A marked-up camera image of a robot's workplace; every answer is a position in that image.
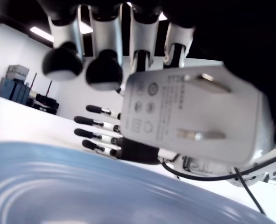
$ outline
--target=metal prong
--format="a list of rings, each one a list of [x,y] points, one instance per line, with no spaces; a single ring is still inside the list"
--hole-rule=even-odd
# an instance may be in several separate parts
[[[178,129],[177,137],[195,140],[195,141],[202,141],[202,140],[224,139],[225,135],[220,132],[197,132],[197,131],[189,131],[185,129]]]
[[[200,74],[195,77],[191,77],[186,74],[183,80],[189,84],[200,87],[201,89],[207,90],[212,93],[230,93],[231,90],[223,84],[214,81],[213,77],[208,74]]]

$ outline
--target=robot finger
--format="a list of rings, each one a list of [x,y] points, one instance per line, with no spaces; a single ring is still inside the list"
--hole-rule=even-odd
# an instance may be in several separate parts
[[[117,154],[117,150],[116,149],[112,149],[112,148],[108,148],[108,147],[103,147],[103,146],[99,146],[89,140],[83,140],[82,141],[82,145],[85,148],[91,149],[99,154],[104,154],[107,156],[112,156],[115,157]]]
[[[116,137],[112,137],[112,136],[108,136],[108,135],[104,135],[104,134],[97,134],[97,133],[89,132],[89,131],[86,131],[86,130],[83,130],[80,128],[77,128],[76,130],[74,130],[74,133],[77,136],[96,140],[101,143],[112,144],[112,145],[120,146],[120,147],[122,146],[122,138],[116,138]]]
[[[94,105],[88,105],[86,107],[86,110],[92,113],[99,113],[99,114],[104,114],[106,116],[109,116],[111,118],[115,118],[120,120],[121,118],[121,113],[118,113],[116,111],[112,111],[110,109],[104,109],[99,106],[94,106]]]
[[[111,131],[120,134],[120,126],[114,125],[108,122],[100,121],[100,120],[93,120],[90,118],[85,118],[81,116],[76,116],[74,118],[74,121],[78,124],[82,125],[89,125],[89,126],[95,126],[103,130]]]

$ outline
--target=ceiling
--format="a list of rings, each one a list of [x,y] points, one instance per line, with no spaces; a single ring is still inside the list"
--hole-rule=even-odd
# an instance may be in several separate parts
[[[88,25],[89,11],[88,7],[81,7],[82,21]],[[44,38],[30,32],[30,28],[35,26],[48,33],[50,28],[47,16],[37,3],[36,0],[0,0],[0,23],[11,26],[49,47],[52,43]],[[158,35],[156,41],[155,56],[164,56],[164,43],[168,29],[168,21],[160,21],[158,27]],[[123,55],[129,55],[129,33],[130,33],[130,6],[124,4],[122,8],[122,39],[123,39]],[[83,35],[86,56],[92,56],[92,34]],[[203,58],[197,50],[196,42],[193,43],[190,50],[190,57]]]

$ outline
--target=ceiling light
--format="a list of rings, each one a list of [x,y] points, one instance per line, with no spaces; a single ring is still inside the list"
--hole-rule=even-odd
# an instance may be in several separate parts
[[[88,33],[92,33],[93,29],[89,27],[87,24],[80,22],[80,31],[82,34],[88,34]]]
[[[37,27],[32,27],[30,29],[30,31],[32,31],[33,33],[39,35],[39,36],[42,36],[43,38],[49,40],[49,41],[52,41],[54,42],[54,37],[51,35],[51,34],[48,34],[46,32],[44,32],[43,30],[37,28]]]
[[[44,32],[43,30],[41,30],[37,27],[32,27],[30,29],[30,31],[32,31],[33,33],[35,33],[39,36],[42,36],[43,38],[45,38],[51,42],[54,42],[54,37],[51,34],[48,34],[47,32]],[[93,32],[92,28],[83,22],[80,22],[80,31],[82,34],[88,34],[88,33]]]
[[[159,21],[167,20],[167,17],[166,17],[163,13],[161,13],[161,14],[160,14],[160,17],[158,17],[158,20],[159,20]]]

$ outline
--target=fluorescent light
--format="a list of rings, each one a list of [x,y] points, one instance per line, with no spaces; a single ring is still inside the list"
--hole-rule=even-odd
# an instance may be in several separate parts
[[[92,33],[93,29],[89,27],[87,24],[80,22],[80,31],[82,34],[88,34],[88,33]]]
[[[212,77],[212,76],[207,75],[207,74],[205,74],[205,73],[201,74],[201,76],[202,76],[202,78],[205,78],[205,79],[207,79],[207,80],[209,80],[209,81],[212,81],[212,80],[213,80],[213,77]]]
[[[47,32],[44,32],[43,30],[37,28],[37,27],[32,27],[30,29],[30,31],[32,31],[33,33],[42,36],[43,38],[54,42],[54,37],[51,34],[48,34]],[[93,32],[93,29],[91,27],[89,27],[87,24],[80,22],[80,31],[82,34],[88,34]]]
[[[161,14],[160,14],[160,17],[158,17],[158,20],[159,20],[159,21],[167,20],[167,17],[166,17],[163,13],[161,13]]]
[[[51,35],[51,34],[48,34],[46,32],[44,32],[43,30],[37,28],[37,27],[32,27],[30,29],[30,31],[32,31],[33,33],[39,35],[39,36],[42,36],[43,38],[51,41],[51,42],[54,42],[54,37]]]

